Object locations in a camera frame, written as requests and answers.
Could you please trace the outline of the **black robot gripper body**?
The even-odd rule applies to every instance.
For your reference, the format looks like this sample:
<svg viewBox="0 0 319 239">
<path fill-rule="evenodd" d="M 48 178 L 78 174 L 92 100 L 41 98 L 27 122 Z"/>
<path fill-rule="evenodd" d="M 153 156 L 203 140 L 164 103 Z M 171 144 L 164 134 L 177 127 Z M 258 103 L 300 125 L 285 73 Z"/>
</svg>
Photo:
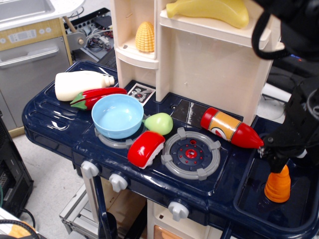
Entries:
<svg viewBox="0 0 319 239">
<path fill-rule="evenodd" d="M 264 137 L 261 157 L 293 158 L 306 153 L 307 163 L 319 163 L 319 78 L 301 81 L 285 106 L 285 120 Z"/>
</svg>

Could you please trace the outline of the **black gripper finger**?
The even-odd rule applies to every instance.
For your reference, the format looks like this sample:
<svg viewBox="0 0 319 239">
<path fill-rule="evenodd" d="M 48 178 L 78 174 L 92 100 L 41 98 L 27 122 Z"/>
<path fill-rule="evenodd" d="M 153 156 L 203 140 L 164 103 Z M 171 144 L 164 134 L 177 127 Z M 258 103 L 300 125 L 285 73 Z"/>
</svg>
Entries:
<svg viewBox="0 0 319 239">
<path fill-rule="evenodd" d="M 268 154 L 268 163 L 271 173 L 281 173 L 287 164 L 289 157 L 280 152 L 270 152 Z"/>
</svg>

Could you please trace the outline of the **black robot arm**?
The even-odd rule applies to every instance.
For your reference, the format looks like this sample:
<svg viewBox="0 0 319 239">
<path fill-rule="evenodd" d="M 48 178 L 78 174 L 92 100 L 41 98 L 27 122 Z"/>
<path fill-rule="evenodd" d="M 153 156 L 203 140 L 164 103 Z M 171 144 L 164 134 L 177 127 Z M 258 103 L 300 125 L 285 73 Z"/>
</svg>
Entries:
<svg viewBox="0 0 319 239">
<path fill-rule="evenodd" d="M 304 60 L 319 59 L 319 2 L 317 0 L 259 0 L 264 12 L 252 34 L 252 48 L 265 60 L 283 58 L 291 54 Z M 284 49 L 265 52 L 259 41 L 270 16 L 281 22 Z M 288 160 L 306 153 L 307 163 L 319 163 L 319 79 L 312 77 L 300 83 L 286 104 L 284 123 L 264 138 L 260 149 L 271 172 L 280 173 Z"/>
</svg>

